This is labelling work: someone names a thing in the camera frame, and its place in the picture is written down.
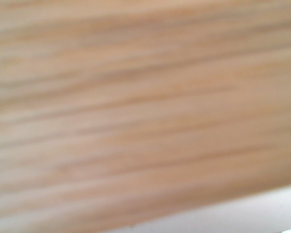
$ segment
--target light wood board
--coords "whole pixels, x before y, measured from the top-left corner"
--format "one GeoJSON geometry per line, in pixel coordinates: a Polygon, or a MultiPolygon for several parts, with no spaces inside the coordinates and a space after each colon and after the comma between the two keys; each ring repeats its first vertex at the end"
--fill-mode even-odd
{"type": "Polygon", "coordinates": [[[291,0],[0,1],[0,233],[289,184],[291,0]]]}

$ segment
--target wooden surface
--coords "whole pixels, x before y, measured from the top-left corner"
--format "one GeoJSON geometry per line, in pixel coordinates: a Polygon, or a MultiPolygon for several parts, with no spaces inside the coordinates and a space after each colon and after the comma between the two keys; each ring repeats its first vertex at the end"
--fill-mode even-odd
{"type": "Polygon", "coordinates": [[[291,0],[0,1],[0,233],[289,184],[291,0]]]}

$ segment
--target wood grain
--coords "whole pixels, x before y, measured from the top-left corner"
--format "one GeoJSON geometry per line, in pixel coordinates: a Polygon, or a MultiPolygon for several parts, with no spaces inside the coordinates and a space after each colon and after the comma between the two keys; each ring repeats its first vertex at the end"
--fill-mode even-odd
{"type": "Polygon", "coordinates": [[[0,233],[289,184],[291,0],[0,1],[0,233]]]}

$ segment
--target white background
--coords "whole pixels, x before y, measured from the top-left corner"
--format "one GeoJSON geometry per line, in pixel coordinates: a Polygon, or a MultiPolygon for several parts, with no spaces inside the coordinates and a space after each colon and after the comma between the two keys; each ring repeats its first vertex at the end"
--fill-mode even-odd
{"type": "Polygon", "coordinates": [[[291,229],[291,187],[107,233],[276,233],[291,229]]]}

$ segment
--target wooden plank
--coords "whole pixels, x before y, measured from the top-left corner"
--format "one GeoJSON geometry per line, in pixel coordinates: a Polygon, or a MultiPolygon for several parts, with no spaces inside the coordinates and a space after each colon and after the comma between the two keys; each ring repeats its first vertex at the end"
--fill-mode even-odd
{"type": "Polygon", "coordinates": [[[291,0],[0,1],[0,233],[289,184],[291,0]]]}

